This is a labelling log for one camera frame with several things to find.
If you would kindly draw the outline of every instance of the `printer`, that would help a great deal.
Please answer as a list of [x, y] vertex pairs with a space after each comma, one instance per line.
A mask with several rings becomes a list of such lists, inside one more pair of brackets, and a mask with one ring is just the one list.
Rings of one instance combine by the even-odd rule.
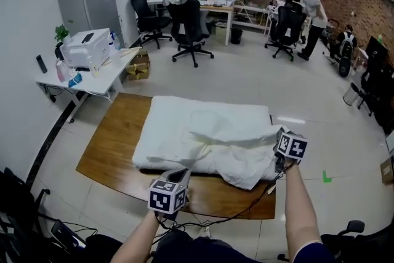
[[89, 62], [100, 67], [110, 56], [109, 38], [108, 28], [79, 32], [60, 50], [70, 67], [89, 67]]

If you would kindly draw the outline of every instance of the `brick wall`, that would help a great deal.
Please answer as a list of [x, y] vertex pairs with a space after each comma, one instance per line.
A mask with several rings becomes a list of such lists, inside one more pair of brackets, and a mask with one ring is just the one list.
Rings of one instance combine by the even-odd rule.
[[383, 36], [390, 63], [394, 66], [394, 2], [390, 0], [320, 0], [328, 18], [351, 24], [359, 46], [366, 48], [369, 38]]

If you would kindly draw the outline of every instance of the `backpack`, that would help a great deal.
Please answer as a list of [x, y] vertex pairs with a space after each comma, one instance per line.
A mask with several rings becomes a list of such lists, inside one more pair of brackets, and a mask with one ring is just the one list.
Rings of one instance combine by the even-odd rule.
[[353, 39], [355, 38], [354, 35], [348, 35], [347, 32], [344, 32], [345, 39], [340, 44], [339, 54], [342, 58], [352, 59], [353, 53]]

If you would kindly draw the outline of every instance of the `dark shirt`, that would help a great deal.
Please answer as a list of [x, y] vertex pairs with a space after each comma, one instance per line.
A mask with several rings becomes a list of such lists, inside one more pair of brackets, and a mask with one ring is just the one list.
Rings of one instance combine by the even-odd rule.
[[[196, 239], [183, 244], [171, 243], [158, 250], [152, 263], [255, 263], [233, 248]], [[294, 263], [335, 263], [334, 256], [321, 243], [311, 243], [296, 255]]]
[[[352, 32], [350, 32], [350, 31], [346, 31], [346, 33], [347, 33], [347, 36], [352, 35]], [[339, 42], [339, 44], [341, 44], [344, 41], [344, 39], [345, 39], [344, 32], [339, 33], [339, 35], [337, 37], [337, 41]], [[353, 42], [353, 48], [355, 49], [357, 47], [357, 39], [355, 36], [354, 36], [352, 42]]]

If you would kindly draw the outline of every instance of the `green tape mark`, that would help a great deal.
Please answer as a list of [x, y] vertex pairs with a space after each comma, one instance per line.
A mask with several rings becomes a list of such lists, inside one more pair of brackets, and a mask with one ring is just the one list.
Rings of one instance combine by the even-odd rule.
[[327, 177], [326, 170], [323, 170], [323, 183], [331, 183], [332, 178]]

